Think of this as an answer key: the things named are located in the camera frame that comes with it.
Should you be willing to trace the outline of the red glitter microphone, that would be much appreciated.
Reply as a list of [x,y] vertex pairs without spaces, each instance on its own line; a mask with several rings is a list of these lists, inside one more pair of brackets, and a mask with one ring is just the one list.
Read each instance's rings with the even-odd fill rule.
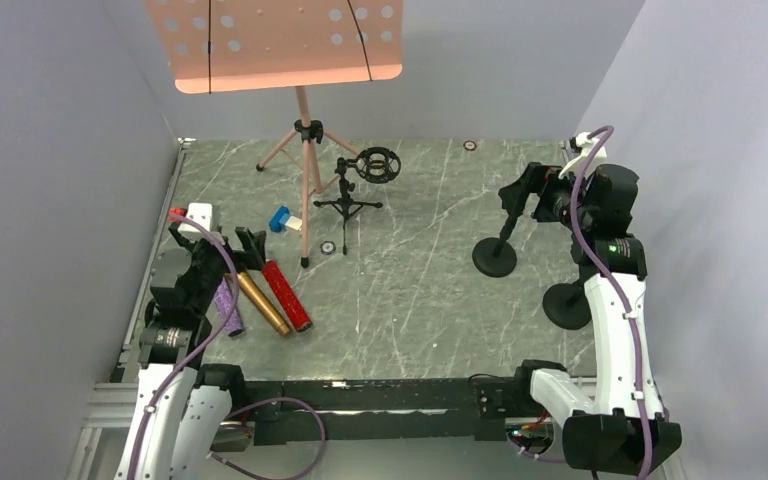
[[304,332],[313,327],[313,322],[274,260],[267,260],[262,273],[273,294],[280,303],[287,320],[296,332]]

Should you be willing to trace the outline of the purple glitter microphone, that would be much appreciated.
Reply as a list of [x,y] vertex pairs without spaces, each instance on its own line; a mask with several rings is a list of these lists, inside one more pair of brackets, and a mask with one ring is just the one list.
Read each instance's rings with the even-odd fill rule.
[[240,336],[245,331],[238,308],[239,291],[228,279],[223,279],[217,287],[213,303],[223,320],[223,330],[228,337]]

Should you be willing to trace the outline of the black round-base mic stand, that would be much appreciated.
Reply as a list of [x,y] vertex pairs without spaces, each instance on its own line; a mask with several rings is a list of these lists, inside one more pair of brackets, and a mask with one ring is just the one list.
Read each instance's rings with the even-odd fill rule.
[[476,243],[472,250],[472,261],[480,273],[492,278],[502,278],[515,269],[517,255],[509,239],[520,217],[507,216],[497,237],[487,237]]

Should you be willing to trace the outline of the black tripod shock-mount stand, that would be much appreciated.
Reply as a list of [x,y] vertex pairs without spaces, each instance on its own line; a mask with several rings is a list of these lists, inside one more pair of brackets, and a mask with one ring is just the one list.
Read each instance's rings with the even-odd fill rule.
[[393,151],[381,146],[373,146],[362,150],[355,158],[339,157],[337,159],[335,173],[338,177],[338,189],[340,196],[335,200],[313,202],[315,207],[333,207],[342,218],[342,253],[348,254],[347,225],[348,221],[355,217],[364,207],[380,209],[382,202],[367,202],[356,200],[352,193],[356,188],[354,182],[350,182],[347,174],[350,170],[357,173],[361,180],[370,184],[383,185],[395,180],[401,171],[400,157]]

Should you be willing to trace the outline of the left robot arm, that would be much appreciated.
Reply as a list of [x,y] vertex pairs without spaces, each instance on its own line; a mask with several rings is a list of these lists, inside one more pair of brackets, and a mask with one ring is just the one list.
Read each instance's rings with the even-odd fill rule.
[[150,279],[139,338],[137,393],[118,479],[196,479],[232,407],[245,398],[242,370],[203,360],[218,336],[207,318],[216,291],[237,274],[228,241],[174,215],[178,243],[162,253]]

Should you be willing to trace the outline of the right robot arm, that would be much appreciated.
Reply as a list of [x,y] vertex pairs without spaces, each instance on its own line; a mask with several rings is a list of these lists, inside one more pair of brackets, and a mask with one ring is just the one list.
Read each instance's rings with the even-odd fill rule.
[[516,388],[560,426],[565,462],[591,473],[650,474],[682,444],[679,424],[669,420],[651,374],[645,342],[644,296],[648,275],[640,240],[628,230],[638,193],[638,176],[605,164],[575,193],[577,177],[557,166],[529,163],[502,188],[503,208],[522,215],[536,195],[532,218],[580,230],[571,236],[571,257],[579,268],[572,283],[547,289],[542,308],[556,326],[594,332],[596,386],[588,395],[557,362],[525,360],[516,369]]

